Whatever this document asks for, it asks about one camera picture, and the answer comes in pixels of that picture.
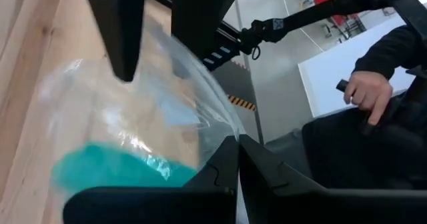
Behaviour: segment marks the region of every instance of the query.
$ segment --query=black sleeve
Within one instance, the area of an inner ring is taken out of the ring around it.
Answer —
[[[402,66],[410,69],[420,63],[423,46],[417,33],[404,25],[397,27],[375,43],[365,56],[356,62],[355,71],[372,71],[390,79],[394,69]]]

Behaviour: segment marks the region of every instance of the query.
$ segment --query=black handle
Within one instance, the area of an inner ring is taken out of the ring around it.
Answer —
[[[345,92],[347,85],[348,85],[348,81],[341,79],[341,81],[336,85],[336,89],[339,91]],[[363,135],[369,135],[374,130],[374,128],[375,128],[374,125],[371,125],[365,121],[360,126],[360,132]]]

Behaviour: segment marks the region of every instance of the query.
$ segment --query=finger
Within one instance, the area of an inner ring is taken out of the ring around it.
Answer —
[[[365,99],[366,92],[362,88],[358,88],[353,95],[352,103],[355,105],[359,105],[362,103],[363,99]]]
[[[347,104],[350,104],[350,99],[352,98],[352,95],[354,94],[354,91],[356,90],[356,84],[354,82],[349,82],[346,91],[344,92],[344,101]]]
[[[384,114],[384,111],[387,108],[388,101],[390,100],[391,95],[388,93],[381,94],[375,104],[374,108],[372,109],[371,116],[369,116],[368,123],[371,125],[377,125],[378,122],[381,119],[382,114]]]
[[[367,93],[362,103],[359,105],[359,108],[365,111],[372,110],[377,98],[378,98],[378,95],[376,93],[372,93],[372,92]]]

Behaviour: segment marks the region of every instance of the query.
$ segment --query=person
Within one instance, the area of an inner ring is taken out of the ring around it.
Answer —
[[[356,62],[344,93],[344,101],[356,108],[315,119],[266,148],[327,188],[391,188],[398,153],[361,134],[359,126],[367,111],[367,122],[378,124],[392,98],[395,68],[418,66],[425,52],[416,32],[406,25],[395,28]]]

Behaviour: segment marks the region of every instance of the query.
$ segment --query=wooden board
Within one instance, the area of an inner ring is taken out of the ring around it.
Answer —
[[[152,0],[145,6],[146,13],[170,32],[169,10]],[[88,124],[93,125],[91,138],[100,135],[97,127],[103,124],[64,115],[70,129],[62,129],[67,141],[58,148],[58,139],[52,137],[62,134],[57,132],[60,127],[45,115],[53,107],[40,105],[52,93],[44,92],[41,83],[64,63],[86,59],[98,63],[94,65],[108,64],[107,55],[87,0],[0,0],[0,13],[0,223],[60,223],[61,200],[49,184],[51,166],[74,143],[88,138]],[[170,68],[165,72],[173,77]],[[188,83],[179,79],[176,83],[191,93]],[[62,102],[68,99],[72,97],[66,95]],[[161,116],[155,119],[159,128],[145,131],[163,130]],[[176,129],[157,150],[167,153],[165,142],[180,135],[193,151],[171,157],[197,165],[195,133]]]

